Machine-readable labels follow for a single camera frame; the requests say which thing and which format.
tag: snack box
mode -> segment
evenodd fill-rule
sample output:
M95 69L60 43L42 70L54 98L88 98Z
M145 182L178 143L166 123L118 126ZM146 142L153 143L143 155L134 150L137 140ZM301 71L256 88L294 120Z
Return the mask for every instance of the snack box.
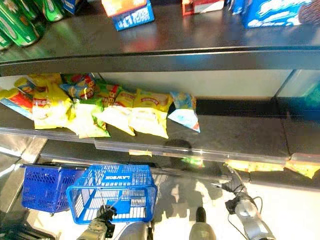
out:
M110 18L143 8L147 5L147 0L102 0L102 5Z
M241 14L243 12L245 2L246 2L245 0L234 0L231 6L232 14L233 15Z
M295 26L311 23L318 8L319 0L245 0L242 21L245 28Z
M65 10L67 10L72 14L75 14L76 11L78 11L86 1L85 0L62 0L62 2Z
M182 15L203 14L224 7L225 0L182 0Z
M150 0L146 5L135 10L131 10L112 17L113 24L117 31L132 28L141 24L146 24L155 20Z

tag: yellow chip bag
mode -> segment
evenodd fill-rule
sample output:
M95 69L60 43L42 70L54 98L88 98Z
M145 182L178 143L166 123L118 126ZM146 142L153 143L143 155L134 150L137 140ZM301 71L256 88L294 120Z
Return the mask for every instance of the yellow chip bag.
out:
M28 77L32 79L38 92L45 91L48 83L62 84L60 73L29 74Z
M166 118L172 102L170 94L138 89L129 126L138 132L168 139Z
M135 136L133 128L129 127L129 118L135 97L135 94L123 90L118 94L112 106L105 107L103 112L97 113L94 116L131 136Z
M73 102L56 84L47 82L45 91L35 91L32 100L32 118L35 129L66 127L75 117Z

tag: lawson logo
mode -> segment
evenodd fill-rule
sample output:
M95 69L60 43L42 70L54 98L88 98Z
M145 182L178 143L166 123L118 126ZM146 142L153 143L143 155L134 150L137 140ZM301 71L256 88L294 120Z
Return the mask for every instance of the lawson logo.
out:
M105 180L129 180L130 176L106 176Z

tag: blue chip bag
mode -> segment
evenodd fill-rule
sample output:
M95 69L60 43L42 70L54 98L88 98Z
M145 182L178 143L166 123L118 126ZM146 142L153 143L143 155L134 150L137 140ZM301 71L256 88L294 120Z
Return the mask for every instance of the blue chip bag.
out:
M168 119L200 133L198 116L196 114L196 98L184 92L170 92L175 110Z

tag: blue shopping basket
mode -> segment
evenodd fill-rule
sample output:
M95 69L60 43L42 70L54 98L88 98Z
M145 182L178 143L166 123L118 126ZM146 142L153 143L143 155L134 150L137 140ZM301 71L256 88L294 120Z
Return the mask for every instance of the blue shopping basket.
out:
M83 167L24 164L21 204L51 214L69 209L66 189L85 171Z
M112 222L150 222L158 189L148 165L92 165L66 190L75 223L89 224L102 205L116 209Z

